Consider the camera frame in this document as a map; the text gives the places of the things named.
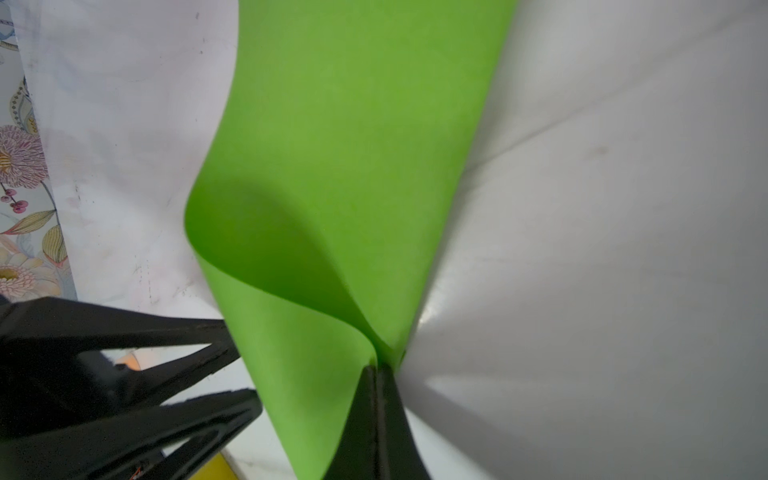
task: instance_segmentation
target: floral pattern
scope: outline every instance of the floral pattern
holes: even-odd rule
[[[49,295],[76,300],[13,22],[3,0],[0,47],[7,49],[0,60],[0,98],[8,99],[8,113],[0,112],[0,295],[13,302]]]

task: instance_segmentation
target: printed flower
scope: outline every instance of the printed flower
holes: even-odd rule
[[[0,182],[35,188],[48,176],[40,137],[15,125],[0,127]]]
[[[18,302],[61,295],[61,289],[55,272],[44,266],[42,260],[29,258],[23,253],[11,255],[6,249],[0,248],[0,295]]]

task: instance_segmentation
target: black plastic part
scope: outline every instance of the black plastic part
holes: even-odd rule
[[[325,480],[429,480],[392,369],[363,369]]]
[[[0,478],[188,478],[262,411],[253,390],[159,406],[239,357],[222,320],[0,297]],[[135,372],[98,350],[210,344]],[[189,439],[168,458],[164,446]]]

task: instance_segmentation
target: green paper sheet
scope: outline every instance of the green paper sheet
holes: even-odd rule
[[[513,4],[240,0],[186,228],[302,480],[402,360]]]

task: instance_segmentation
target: white surface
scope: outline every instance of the white surface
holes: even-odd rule
[[[81,299],[216,315],[181,214],[235,1],[16,6]],[[406,405],[498,478],[762,478],[767,132],[768,2],[523,0]]]

